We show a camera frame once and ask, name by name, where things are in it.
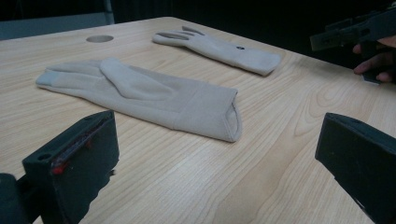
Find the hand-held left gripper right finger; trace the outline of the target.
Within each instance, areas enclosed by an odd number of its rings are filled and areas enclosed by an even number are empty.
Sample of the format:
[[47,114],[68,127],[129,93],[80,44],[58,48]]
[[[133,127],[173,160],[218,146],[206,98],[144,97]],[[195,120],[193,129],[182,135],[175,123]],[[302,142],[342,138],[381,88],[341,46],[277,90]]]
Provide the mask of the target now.
[[375,224],[396,224],[396,138],[360,120],[328,113],[315,159]]

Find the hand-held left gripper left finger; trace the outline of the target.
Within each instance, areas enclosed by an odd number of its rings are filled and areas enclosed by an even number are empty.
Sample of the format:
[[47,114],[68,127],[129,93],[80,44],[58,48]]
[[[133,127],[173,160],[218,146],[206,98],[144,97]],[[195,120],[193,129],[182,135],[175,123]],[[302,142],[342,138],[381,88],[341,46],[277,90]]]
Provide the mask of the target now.
[[79,120],[22,161],[28,219],[78,224],[119,161],[114,112]]

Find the beige glove with dark button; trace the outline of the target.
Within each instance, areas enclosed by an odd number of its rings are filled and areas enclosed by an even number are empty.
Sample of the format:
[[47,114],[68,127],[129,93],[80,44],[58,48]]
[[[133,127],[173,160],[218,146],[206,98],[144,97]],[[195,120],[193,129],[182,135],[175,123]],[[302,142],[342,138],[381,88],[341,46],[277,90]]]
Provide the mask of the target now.
[[281,62],[278,54],[236,45],[187,26],[183,26],[181,30],[159,32],[152,37],[152,41],[167,46],[184,47],[209,59],[263,77],[267,77]]

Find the round table grommet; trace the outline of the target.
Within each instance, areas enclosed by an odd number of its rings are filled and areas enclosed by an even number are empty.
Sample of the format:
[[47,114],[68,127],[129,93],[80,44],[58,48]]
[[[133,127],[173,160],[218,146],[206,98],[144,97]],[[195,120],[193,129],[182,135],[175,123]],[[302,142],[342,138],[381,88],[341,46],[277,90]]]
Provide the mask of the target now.
[[92,35],[87,37],[86,41],[90,43],[106,43],[113,39],[114,37],[112,35]]

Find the grey panel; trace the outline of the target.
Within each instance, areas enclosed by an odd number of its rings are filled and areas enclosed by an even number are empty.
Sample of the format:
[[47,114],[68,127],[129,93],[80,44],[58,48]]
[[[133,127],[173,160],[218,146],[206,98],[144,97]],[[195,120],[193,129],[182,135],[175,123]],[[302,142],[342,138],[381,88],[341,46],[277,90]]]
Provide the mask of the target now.
[[113,13],[98,12],[16,21],[0,21],[0,40],[47,35],[114,23]]

